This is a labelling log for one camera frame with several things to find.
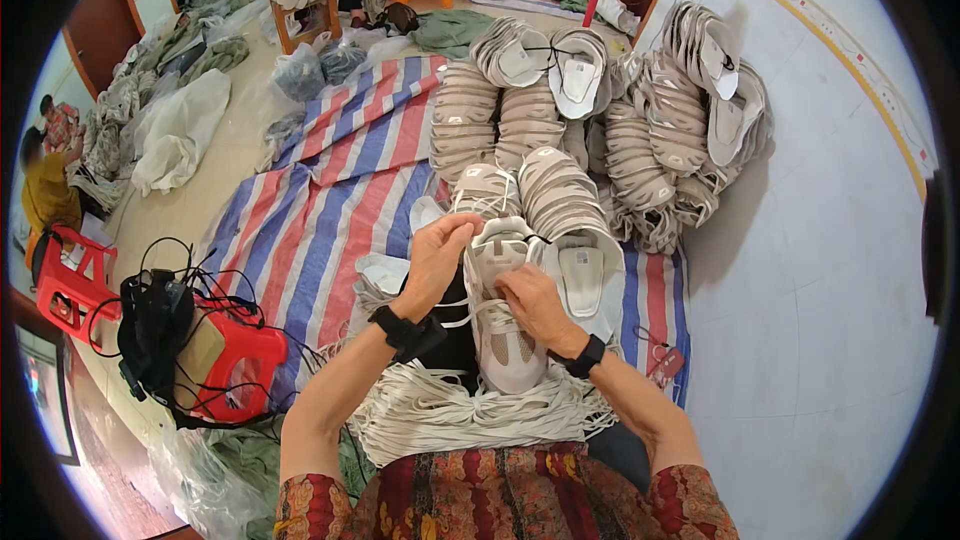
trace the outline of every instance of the yellow shirt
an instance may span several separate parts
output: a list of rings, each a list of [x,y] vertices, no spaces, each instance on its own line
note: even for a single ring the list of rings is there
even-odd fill
[[[64,153],[54,152],[27,168],[20,200],[30,228],[37,233],[54,223],[80,231],[84,216],[76,187],[66,185]]]

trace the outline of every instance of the phone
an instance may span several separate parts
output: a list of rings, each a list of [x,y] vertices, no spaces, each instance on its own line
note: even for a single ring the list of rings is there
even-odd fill
[[[647,379],[663,390],[684,368],[684,363],[686,363],[684,354],[675,346],[666,352],[650,374],[647,375]]]

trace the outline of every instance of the smartwatch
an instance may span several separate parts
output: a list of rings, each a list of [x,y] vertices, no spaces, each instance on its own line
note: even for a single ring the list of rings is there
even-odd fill
[[[447,330],[433,313],[417,325],[409,319],[397,317],[389,305],[384,305],[375,310],[367,321],[375,323],[387,333],[387,344],[396,349],[393,360],[399,364],[410,363],[447,339]]]
[[[569,371],[570,375],[574,378],[585,380],[591,377],[591,369],[603,360],[605,352],[607,352],[607,345],[603,343],[603,340],[591,334],[590,340],[586,342],[586,346],[583,347],[580,356],[576,358],[563,358],[551,351],[550,357],[560,365],[566,367],[566,370]]]

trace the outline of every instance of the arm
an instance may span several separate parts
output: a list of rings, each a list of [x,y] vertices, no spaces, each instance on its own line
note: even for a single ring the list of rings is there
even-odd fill
[[[473,213],[449,214],[414,234],[410,274],[390,308],[419,323],[441,301],[460,253],[483,229]],[[377,324],[366,326],[330,359],[294,401],[280,433],[280,481],[300,474],[341,480],[337,456],[340,428],[354,413],[397,352]]]
[[[62,154],[63,154],[63,166],[64,166],[64,167],[70,165],[71,163],[73,163],[73,162],[76,161],[77,159],[80,159],[81,157],[84,156],[84,144],[85,144],[85,142],[86,142],[86,139],[85,139],[85,138],[81,138],[79,142],[74,142],[74,146],[73,146],[72,148],[68,148],[67,150],[64,150],[64,151],[63,151]]]
[[[567,317],[550,277],[526,264],[500,274],[496,282],[513,315],[537,342],[565,359],[580,356],[590,337]],[[637,369],[606,353],[590,370],[590,381],[624,425],[643,440],[651,472],[704,464],[687,414]]]
[[[80,111],[76,107],[68,105],[66,102],[61,102],[56,105],[56,108],[63,112],[66,115],[66,121],[71,126],[76,126],[80,120]]]

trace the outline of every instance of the red patterned clothing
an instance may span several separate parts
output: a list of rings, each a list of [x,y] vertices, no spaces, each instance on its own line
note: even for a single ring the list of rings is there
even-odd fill
[[[582,442],[413,454],[384,467],[355,508],[306,474],[280,486],[275,540],[738,538],[711,476],[676,465],[645,497]]]
[[[66,102],[54,107],[53,119],[47,119],[47,137],[43,144],[47,152],[61,152],[70,148],[80,123],[80,112]]]

